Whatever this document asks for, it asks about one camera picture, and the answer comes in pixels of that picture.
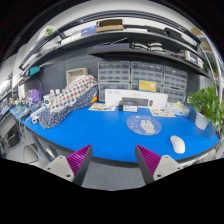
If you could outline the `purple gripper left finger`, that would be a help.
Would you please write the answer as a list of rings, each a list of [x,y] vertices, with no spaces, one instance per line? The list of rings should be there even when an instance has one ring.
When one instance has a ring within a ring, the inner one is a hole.
[[[92,145],[87,145],[67,157],[59,155],[45,167],[45,170],[81,186],[92,154]]]

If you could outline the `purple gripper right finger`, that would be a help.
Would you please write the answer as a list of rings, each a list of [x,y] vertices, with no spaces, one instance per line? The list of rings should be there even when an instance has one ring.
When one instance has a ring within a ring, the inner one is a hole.
[[[150,184],[182,169],[182,166],[169,155],[160,156],[140,145],[135,146],[135,155],[145,184]]]

